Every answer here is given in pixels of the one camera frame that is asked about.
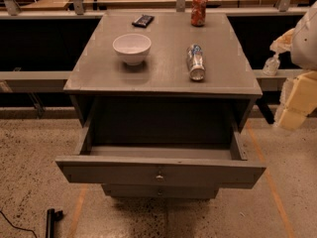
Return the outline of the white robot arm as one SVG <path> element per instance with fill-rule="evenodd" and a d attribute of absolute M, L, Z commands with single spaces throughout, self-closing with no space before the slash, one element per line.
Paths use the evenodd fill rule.
<path fill-rule="evenodd" d="M 317 2 L 269 49 L 277 54 L 290 52 L 292 63 L 304 70 L 284 83 L 274 117 L 277 127 L 294 131 L 317 108 Z"/>

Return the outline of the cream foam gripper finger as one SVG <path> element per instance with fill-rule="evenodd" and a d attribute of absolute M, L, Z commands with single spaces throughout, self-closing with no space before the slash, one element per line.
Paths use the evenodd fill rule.
<path fill-rule="evenodd" d="M 288 78 L 282 86 L 279 101 L 274 115 L 275 126 L 288 131 L 298 129 L 317 108 L 317 71 Z"/>

